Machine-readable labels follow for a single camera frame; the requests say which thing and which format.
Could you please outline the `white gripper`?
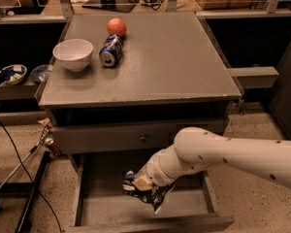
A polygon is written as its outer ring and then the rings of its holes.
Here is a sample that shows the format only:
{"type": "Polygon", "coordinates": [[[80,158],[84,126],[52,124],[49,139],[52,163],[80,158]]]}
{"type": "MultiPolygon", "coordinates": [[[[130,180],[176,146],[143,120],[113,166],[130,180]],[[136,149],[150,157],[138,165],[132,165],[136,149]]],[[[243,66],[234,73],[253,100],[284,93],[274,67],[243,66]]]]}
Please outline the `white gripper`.
{"type": "Polygon", "coordinates": [[[181,175],[178,156],[175,153],[157,152],[145,167],[135,174],[132,184],[140,191],[151,190],[153,184],[165,186],[181,175]]]}

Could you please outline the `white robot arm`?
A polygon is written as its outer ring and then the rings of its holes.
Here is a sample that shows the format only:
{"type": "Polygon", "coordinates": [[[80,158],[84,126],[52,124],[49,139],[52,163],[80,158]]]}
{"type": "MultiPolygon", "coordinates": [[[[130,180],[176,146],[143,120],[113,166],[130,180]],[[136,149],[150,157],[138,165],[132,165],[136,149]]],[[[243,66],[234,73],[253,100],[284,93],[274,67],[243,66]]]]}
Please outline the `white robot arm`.
{"type": "Polygon", "coordinates": [[[150,190],[214,164],[227,164],[291,188],[291,141],[226,138],[197,127],[180,130],[174,143],[155,153],[136,174],[133,185],[150,190]]]}

